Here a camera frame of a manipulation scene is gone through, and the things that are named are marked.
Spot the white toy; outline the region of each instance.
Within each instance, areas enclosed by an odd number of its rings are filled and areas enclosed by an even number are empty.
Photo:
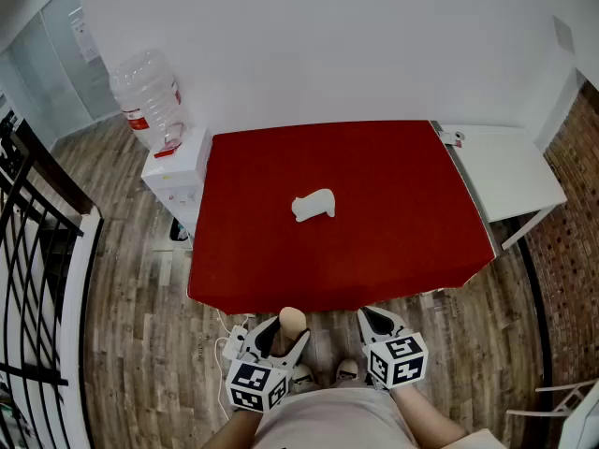
[[[329,188],[323,188],[305,198],[294,199],[291,210],[298,223],[324,212],[332,218],[335,216],[335,195]]]
[[[370,306],[358,310],[358,321],[366,344],[362,351],[377,389],[391,389],[424,378],[429,350],[420,333],[405,327],[397,314]]]

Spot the table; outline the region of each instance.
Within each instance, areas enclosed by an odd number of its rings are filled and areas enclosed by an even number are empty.
[[[488,222],[534,213],[502,243],[504,250],[557,205],[565,203],[562,187],[525,129],[454,124],[442,127],[444,131],[465,135],[461,148],[454,151]]]
[[[297,223],[295,197],[335,194]],[[494,257],[429,122],[323,123],[217,135],[188,295],[227,313],[355,310],[464,285]]]

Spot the white desk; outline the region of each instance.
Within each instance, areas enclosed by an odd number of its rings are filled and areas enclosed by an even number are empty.
[[[535,212],[528,223],[504,241],[504,250],[557,205],[565,203],[562,187],[525,129],[455,124],[442,127],[446,132],[465,135],[462,147],[453,148],[476,191],[487,222]]]

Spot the staircase railing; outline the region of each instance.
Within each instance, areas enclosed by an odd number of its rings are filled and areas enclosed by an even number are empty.
[[[0,442],[91,447],[81,349],[102,218],[27,122],[13,124],[0,125]]]

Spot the white chair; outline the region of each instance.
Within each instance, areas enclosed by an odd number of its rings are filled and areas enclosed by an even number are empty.
[[[566,391],[568,389],[570,391],[567,396],[550,412],[508,409],[505,413],[565,417],[559,449],[595,449],[599,446],[599,380],[553,387],[537,387],[536,392]]]

